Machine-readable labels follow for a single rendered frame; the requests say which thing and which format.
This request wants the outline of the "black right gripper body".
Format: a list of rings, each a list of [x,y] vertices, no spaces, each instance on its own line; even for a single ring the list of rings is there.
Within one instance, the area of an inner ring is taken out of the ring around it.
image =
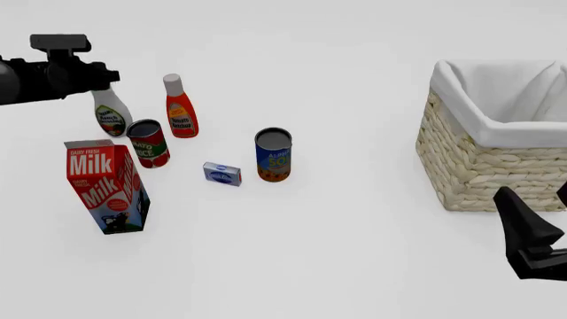
[[[506,255],[520,279],[567,281],[567,249],[527,249]]]

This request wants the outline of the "white ranch dressing bottle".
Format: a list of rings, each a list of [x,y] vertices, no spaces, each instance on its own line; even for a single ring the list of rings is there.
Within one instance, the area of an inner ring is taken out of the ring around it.
[[[94,114],[101,129],[110,137],[122,137],[133,123],[131,113],[112,88],[92,90]]]

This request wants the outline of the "white cloth basket liner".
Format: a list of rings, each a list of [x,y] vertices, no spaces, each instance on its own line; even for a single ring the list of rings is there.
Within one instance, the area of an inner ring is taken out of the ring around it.
[[[430,87],[478,145],[567,148],[567,63],[440,60]]]

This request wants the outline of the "red tomato sauce can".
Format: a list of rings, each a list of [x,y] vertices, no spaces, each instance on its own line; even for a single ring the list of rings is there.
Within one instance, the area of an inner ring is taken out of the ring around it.
[[[144,119],[133,122],[127,129],[127,137],[142,167],[164,167],[168,163],[170,153],[158,121]]]

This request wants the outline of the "blue alphabet soup can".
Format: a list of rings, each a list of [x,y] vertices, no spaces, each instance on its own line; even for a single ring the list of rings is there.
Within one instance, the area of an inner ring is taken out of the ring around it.
[[[290,133],[282,128],[262,129],[254,138],[258,175],[262,180],[278,183],[291,174]]]

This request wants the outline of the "red tomato ketchup bottle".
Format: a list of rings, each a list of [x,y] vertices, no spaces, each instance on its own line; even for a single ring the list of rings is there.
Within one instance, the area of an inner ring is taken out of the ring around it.
[[[167,74],[163,77],[167,93],[166,108],[169,127],[172,134],[179,138],[196,137],[198,119],[193,105],[184,92],[179,74]]]

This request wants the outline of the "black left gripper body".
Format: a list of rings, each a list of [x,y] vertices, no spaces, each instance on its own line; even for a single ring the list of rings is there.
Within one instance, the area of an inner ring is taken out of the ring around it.
[[[109,70],[105,63],[92,62],[88,63],[88,67],[88,83],[90,90],[110,89],[113,82],[120,81],[119,71]]]

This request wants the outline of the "red milk carton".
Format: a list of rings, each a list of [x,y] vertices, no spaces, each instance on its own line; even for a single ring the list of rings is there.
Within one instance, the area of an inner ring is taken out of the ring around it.
[[[65,142],[66,178],[106,235],[144,230],[151,201],[126,145]]]

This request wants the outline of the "small blue cream cheese box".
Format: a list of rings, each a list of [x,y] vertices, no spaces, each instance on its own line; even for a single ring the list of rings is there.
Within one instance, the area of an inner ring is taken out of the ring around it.
[[[206,162],[203,165],[206,180],[226,185],[239,186],[242,183],[241,169],[222,164]]]

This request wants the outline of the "woven wicker basket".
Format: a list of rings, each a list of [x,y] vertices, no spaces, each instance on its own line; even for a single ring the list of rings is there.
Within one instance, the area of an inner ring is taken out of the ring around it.
[[[537,212],[564,210],[556,192],[567,182],[567,148],[485,148],[449,116],[429,84],[416,152],[445,209],[492,212],[506,186]]]

